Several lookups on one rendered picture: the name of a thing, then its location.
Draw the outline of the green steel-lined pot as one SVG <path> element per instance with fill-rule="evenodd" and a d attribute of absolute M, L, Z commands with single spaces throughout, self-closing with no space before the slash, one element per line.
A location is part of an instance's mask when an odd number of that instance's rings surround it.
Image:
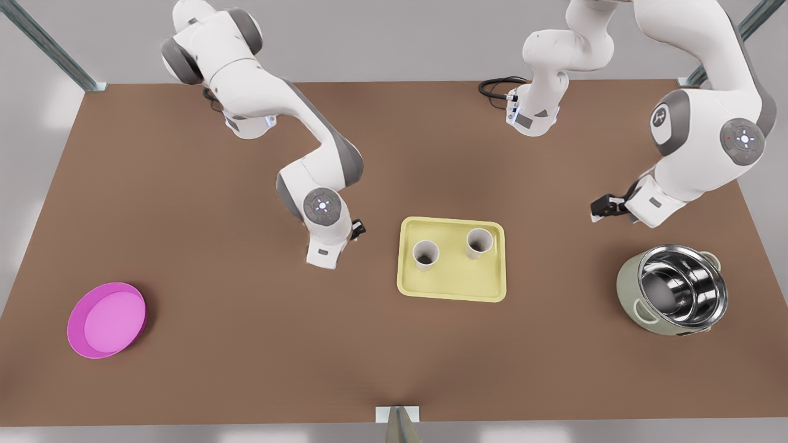
<path fill-rule="evenodd" d="M 636 325 L 664 336 L 704 333 L 726 313 L 720 259 L 706 250 L 664 244 L 633 256 L 616 278 L 619 303 Z"/>

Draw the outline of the pink round plate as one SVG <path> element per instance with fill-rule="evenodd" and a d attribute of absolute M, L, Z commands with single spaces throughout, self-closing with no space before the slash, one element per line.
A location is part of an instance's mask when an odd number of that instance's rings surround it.
<path fill-rule="evenodd" d="M 133 344 L 147 324 L 147 305 L 130 284 L 110 282 L 90 290 L 74 306 L 67 323 L 71 349 L 88 359 L 116 355 Z"/>

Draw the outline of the yellow rectangular tray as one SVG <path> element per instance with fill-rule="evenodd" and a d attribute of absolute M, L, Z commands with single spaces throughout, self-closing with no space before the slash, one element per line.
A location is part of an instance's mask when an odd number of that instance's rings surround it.
<path fill-rule="evenodd" d="M 465 237 L 471 229 L 489 230 L 492 249 L 479 259 L 465 255 Z M 440 259 L 427 271 L 416 267 L 414 244 L 436 243 Z M 396 285 L 409 297 L 497 303 L 507 293 L 505 232 L 491 221 L 408 217 L 401 224 Z"/>

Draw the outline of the white IKEA cup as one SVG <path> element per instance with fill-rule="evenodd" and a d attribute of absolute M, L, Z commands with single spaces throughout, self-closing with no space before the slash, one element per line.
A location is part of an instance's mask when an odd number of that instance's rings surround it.
<path fill-rule="evenodd" d="M 423 239 L 414 244 L 412 256 L 416 261 L 417 269 L 427 271 L 440 259 L 441 250 L 433 241 Z"/>
<path fill-rule="evenodd" d="M 479 259 L 494 245 L 494 237 L 487 229 L 471 229 L 465 237 L 465 255 L 469 259 Z"/>

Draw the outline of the silver frame post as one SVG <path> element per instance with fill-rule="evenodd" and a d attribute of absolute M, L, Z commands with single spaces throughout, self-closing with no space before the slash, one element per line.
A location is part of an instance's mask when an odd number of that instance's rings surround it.
<path fill-rule="evenodd" d="M 0 12 L 84 92 L 104 92 L 107 89 L 107 83 L 95 81 L 16 0 L 0 0 Z"/>
<path fill-rule="evenodd" d="M 415 423 L 420 420 L 419 406 L 377 406 L 376 423 L 386 423 L 384 443 L 422 443 Z"/>
<path fill-rule="evenodd" d="M 745 48 L 749 36 L 763 27 L 777 12 L 785 8 L 788 0 L 758 0 L 757 5 L 740 22 L 735 22 L 724 11 L 702 14 L 699 42 L 693 42 L 687 51 L 699 61 L 699 67 L 689 76 L 678 78 L 678 86 L 698 88 L 709 81 L 711 88 L 734 90 L 755 88 L 759 81 Z"/>

